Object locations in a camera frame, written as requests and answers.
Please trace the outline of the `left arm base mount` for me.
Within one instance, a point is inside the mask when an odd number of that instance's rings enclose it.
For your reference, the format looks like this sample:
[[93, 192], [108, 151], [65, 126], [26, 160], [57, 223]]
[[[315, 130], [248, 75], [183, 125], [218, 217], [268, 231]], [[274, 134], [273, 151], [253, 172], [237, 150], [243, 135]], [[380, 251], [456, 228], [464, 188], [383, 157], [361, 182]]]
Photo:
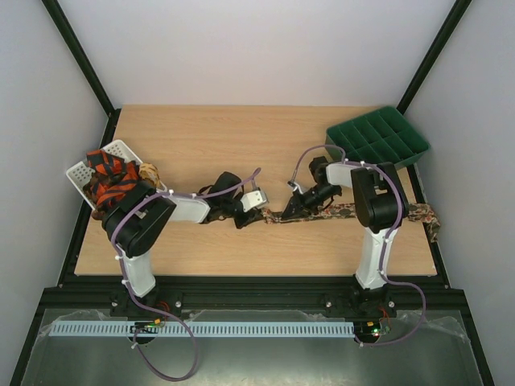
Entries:
[[[146, 307], [166, 311], [181, 317], [183, 294], [179, 291], [153, 289], [144, 298], [136, 299]], [[145, 321], [162, 318], [160, 313], [149, 311], [137, 306], [126, 290], [112, 292], [109, 296], [111, 317], [125, 317], [130, 321]]]

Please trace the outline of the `floral patterned tie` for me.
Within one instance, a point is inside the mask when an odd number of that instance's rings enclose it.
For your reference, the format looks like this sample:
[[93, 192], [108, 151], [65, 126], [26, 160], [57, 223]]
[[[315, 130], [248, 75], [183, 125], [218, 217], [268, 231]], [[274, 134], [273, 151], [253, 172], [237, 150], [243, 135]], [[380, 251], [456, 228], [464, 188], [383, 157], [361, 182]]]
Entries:
[[[266, 224], [288, 224], [315, 220], [334, 220], [334, 219], [355, 219], [356, 209], [354, 203], [334, 203], [323, 209], [317, 214], [301, 215], [296, 219], [284, 220], [282, 213], [263, 208], [258, 213], [258, 219]], [[411, 222], [423, 223], [426, 226], [430, 242], [434, 243], [438, 239], [441, 223], [433, 208], [427, 203], [409, 203], [406, 219]]]

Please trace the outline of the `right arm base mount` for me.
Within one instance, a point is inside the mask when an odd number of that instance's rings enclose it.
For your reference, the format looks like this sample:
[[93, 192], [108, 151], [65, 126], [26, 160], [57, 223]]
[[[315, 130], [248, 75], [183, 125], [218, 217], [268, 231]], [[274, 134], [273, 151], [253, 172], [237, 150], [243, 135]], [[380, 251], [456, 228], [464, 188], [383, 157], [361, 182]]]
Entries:
[[348, 320], [375, 320], [395, 318], [397, 311], [387, 291], [353, 290], [326, 294], [323, 300], [325, 315], [329, 318]]

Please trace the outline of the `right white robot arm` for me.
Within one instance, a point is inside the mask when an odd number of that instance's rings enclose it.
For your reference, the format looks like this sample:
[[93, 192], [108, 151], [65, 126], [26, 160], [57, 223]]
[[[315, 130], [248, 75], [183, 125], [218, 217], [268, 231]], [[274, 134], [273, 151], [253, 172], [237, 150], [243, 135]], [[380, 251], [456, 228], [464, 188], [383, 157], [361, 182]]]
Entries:
[[280, 215], [281, 220], [300, 220], [318, 215], [343, 189], [350, 188], [355, 216], [365, 229], [359, 267], [355, 273], [361, 289], [351, 295], [352, 308], [362, 315], [379, 305], [378, 290], [387, 283], [387, 266], [393, 240], [408, 202], [393, 163], [329, 162], [324, 156], [313, 158], [309, 170], [315, 185], [303, 190], [291, 180], [292, 196]]

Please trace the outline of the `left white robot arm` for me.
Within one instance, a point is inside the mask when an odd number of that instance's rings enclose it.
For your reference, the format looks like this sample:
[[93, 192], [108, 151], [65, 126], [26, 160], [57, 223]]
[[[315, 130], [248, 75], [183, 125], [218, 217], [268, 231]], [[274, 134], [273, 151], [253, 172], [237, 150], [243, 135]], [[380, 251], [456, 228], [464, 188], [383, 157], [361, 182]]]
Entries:
[[191, 194], [137, 183], [102, 220], [121, 266], [122, 284], [138, 298], [155, 287], [150, 250], [170, 222], [209, 224], [233, 218], [241, 228], [253, 220], [268, 203], [255, 183], [260, 172], [257, 168], [244, 180], [224, 172], [213, 185]]

